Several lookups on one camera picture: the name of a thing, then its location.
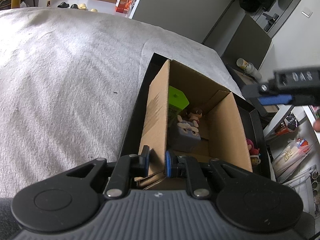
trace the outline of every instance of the bed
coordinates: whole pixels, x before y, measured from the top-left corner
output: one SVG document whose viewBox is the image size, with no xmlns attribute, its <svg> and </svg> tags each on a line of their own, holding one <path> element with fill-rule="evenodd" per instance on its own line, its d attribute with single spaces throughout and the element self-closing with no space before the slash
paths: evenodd
<svg viewBox="0 0 320 240">
<path fill-rule="evenodd" d="M 218 54 L 159 27 L 61 8 L 0 12 L 0 197 L 115 161 L 154 52 L 241 95 Z"/>
</svg>

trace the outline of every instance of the black tray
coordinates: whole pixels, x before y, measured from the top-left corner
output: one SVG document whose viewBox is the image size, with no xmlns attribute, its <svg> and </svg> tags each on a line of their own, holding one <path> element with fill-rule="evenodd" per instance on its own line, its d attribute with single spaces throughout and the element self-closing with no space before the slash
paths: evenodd
<svg viewBox="0 0 320 240">
<path fill-rule="evenodd" d="M 146 115 L 149 85 L 158 74 L 167 59 L 168 58 L 154 53 L 150 60 L 149 66 L 141 84 L 141 88 L 139 90 L 137 101 L 132 112 L 120 156 L 131 153 L 136 154 L 139 151 L 144 118 Z M 270 178 L 269 161 L 267 156 L 268 153 L 266 143 L 264 141 L 258 111 L 256 108 L 254 108 L 239 96 L 235 94 L 234 96 L 244 126 L 244 133 L 246 134 L 246 137 L 248 139 L 252 140 L 255 146 L 260 148 L 261 163 L 256 168 L 254 168 L 254 172 Z"/>
</svg>

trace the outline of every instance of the door handle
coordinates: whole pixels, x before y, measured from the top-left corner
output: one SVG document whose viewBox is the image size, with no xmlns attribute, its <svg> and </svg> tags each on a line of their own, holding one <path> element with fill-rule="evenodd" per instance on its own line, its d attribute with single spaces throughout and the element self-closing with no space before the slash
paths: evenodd
<svg viewBox="0 0 320 240">
<path fill-rule="evenodd" d="M 277 15 L 276 13 L 273 16 L 270 16 L 266 13 L 262 13 L 263 16 L 265 16 L 268 19 L 268 23 L 267 25 L 263 28 L 264 31 L 268 31 L 270 30 L 271 26 L 276 22 L 276 20 L 279 18 L 279 15 Z"/>
</svg>

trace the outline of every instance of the green container lid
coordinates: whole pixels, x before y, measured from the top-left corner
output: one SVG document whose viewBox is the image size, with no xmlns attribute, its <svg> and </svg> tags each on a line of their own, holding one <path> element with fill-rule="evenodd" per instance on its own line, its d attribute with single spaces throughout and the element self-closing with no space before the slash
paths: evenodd
<svg viewBox="0 0 320 240">
<path fill-rule="evenodd" d="M 189 101 L 182 91 L 169 86 L 169 105 L 183 110 L 189 105 Z"/>
</svg>

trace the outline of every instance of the floor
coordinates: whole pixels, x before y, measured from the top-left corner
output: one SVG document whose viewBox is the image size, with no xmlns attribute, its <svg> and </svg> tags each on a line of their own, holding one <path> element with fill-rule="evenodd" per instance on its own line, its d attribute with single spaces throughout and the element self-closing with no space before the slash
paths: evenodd
<svg viewBox="0 0 320 240">
<path fill-rule="evenodd" d="M 70 4 L 70 6 L 74 3 L 76 3 L 77 5 L 81 3 L 85 3 L 88 11 L 94 8 L 94 9 L 97 9 L 98 12 L 108 13 L 113 15 L 120 15 L 125 17 L 125 13 L 118 13 L 115 11 L 114 3 L 97 1 L 97 0 L 52 0 L 51 7 L 57 7 L 62 2 L 66 2 Z"/>
</svg>

